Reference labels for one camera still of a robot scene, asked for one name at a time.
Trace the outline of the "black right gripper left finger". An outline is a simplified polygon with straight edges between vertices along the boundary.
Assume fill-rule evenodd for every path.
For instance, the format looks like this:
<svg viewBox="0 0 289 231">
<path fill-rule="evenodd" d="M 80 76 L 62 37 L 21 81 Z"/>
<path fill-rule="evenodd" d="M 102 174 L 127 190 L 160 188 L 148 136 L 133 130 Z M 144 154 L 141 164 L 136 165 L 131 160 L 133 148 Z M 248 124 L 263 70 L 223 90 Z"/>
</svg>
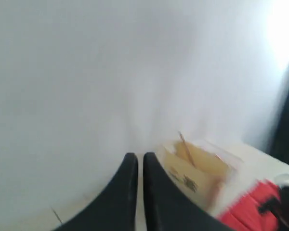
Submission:
<svg viewBox="0 0 289 231">
<path fill-rule="evenodd" d="M 107 186 L 57 231 L 134 231 L 138 191 L 138 159 L 125 154 Z"/>
</svg>

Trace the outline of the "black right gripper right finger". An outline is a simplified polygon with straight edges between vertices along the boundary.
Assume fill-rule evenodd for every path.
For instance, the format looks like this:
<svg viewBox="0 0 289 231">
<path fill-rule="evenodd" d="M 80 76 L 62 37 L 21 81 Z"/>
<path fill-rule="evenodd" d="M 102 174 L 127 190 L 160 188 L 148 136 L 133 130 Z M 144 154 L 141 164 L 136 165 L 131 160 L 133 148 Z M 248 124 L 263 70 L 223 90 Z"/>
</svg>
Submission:
<svg viewBox="0 0 289 231">
<path fill-rule="evenodd" d="M 229 231 L 172 182 L 155 153 L 143 159 L 143 196 L 148 231 Z"/>
</svg>

